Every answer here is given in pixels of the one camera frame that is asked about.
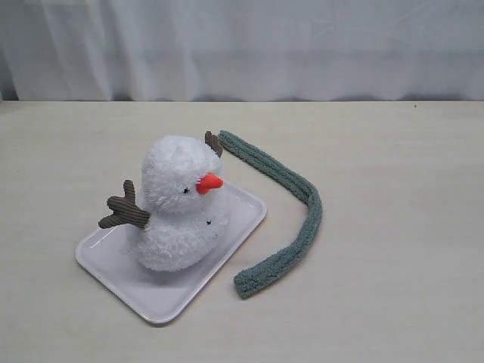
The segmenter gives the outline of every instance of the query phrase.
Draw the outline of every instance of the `orange carrot nose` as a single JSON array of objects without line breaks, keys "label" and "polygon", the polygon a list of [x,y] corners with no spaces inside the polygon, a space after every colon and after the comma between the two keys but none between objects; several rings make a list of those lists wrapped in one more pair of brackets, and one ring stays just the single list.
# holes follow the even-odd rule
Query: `orange carrot nose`
[{"label": "orange carrot nose", "polygon": [[210,189],[220,188],[223,184],[223,180],[209,172],[198,182],[197,191],[200,194],[207,194]]}]

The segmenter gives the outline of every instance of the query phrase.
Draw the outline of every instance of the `tray rim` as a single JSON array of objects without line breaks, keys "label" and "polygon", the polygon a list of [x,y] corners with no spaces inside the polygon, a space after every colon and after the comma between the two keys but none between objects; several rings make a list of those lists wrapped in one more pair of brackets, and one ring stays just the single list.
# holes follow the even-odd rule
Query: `tray rim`
[{"label": "tray rim", "polygon": [[[213,279],[213,277],[216,275],[220,269],[227,263],[227,261],[237,252],[237,250],[245,243],[247,238],[259,227],[259,225],[264,221],[266,215],[267,215],[267,205],[265,204],[264,200],[262,200],[260,197],[257,197],[256,195],[250,193],[247,189],[241,188],[234,183],[231,183],[229,181],[224,181],[226,185],[228,185],[230,188],[233,188],[234,190],[238,191],[239,193],[246,194],[250,199],[254,200],[261,206],[261,213],[257,216],[256,219],[254,219],[253,223],[246,229],[246,231],[242,234],[240,237],[240,242],[234,244],[228,251],[227,253],[221,258],[216,265],[213,266],[200,281],[200,283],[187,295],[187,298],[182,300],[181,304],[175,309],[171,314],[165,315],[162,318],[155,317],[155,316],[150,316],[149,314],[145,313],[140,309],[137,304],[132,303],[130,298],[127,297],[123,293],[121,289],[116,287],[116,285],[112,284],[109,280],[105,280],[102,275],[98,274],[89,263],[82,257],[82,248],[84,247],[85,243],[94,237],[96,234],[98,234],[100,231],[103,231],[101,228],[96,228],[91,234],[88,236],[84,237],[81,239],[81,241],[77,244],[76,251],[75,251],[75,257],[77,263],[83,267],[94,279],[96,279],[99,283],[103,285],[104,288],[109,290],[112,294],[114,294],[118,299],[120,299],[124,304],[126,304],[132,311],[134,311],[136,314],[138,314],[140,317],[142,317],[146,322],[154,324],[154,325],[161,325],[161,324],[167,324],[170,321],[176,319],[186,308],[190,303],[194,300],[194,298],[200,293],[200,291]],[[110,228],[109,230],[106,231],[106,234],[102,236],[102,238],[105,238],[109,234],[113,233],[116,228],[119,228],[120,226],[116,226],[113,228]]]}]

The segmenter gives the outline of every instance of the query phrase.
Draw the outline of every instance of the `brown corduroy antler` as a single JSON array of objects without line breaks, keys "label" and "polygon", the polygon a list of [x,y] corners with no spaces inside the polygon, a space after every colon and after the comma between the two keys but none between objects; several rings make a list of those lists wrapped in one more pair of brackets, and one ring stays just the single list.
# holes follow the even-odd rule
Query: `brown corduroy antler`
[{"label": "brown corduroy antler", "polygon": [[117,225],[134,225],[144,228],[150,219],[150,213],[136,206],[135,186],[131,180],[123,184],[124,197],[110,197],[107,206],[113,210],[113,214],[99,221],[100,228],[111,228]]},{"label": "brown corduroy antler", "polygon": [[209,145],[219,157],[222,155],[224,148],[217,135],[214,135],[210,131],[205,132],[205,144]]}]

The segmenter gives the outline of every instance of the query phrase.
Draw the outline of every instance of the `snowman plush toy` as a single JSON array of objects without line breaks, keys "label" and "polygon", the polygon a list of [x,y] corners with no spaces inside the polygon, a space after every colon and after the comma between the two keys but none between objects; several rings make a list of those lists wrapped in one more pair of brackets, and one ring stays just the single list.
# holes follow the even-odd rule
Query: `snowman plush toy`
[{"label": "snowman plush toy", "polygon": [[151,270],[178,271],[199,262],[228,225],[222,150],[210,131],[204,141],[176,135],[156,141],[143,161],[138,200],[126,180],[124,197],[107,200],[113,214],[99,227],[129,225],[132,252]]}]

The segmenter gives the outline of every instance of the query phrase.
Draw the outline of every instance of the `white plastic tray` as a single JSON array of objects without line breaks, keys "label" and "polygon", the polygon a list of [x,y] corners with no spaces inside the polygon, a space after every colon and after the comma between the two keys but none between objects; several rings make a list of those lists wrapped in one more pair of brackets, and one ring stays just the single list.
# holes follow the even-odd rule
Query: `white plastic tray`
[{"label": "white plastic tray", "polygon": [[179,272],[147,270],[129,253],[127,228],[98,229],[76,248],[76,260],[108,290],[151,324],[176,318],[265,218],[262,200],[230,182],[231,220],[208,256]]}]

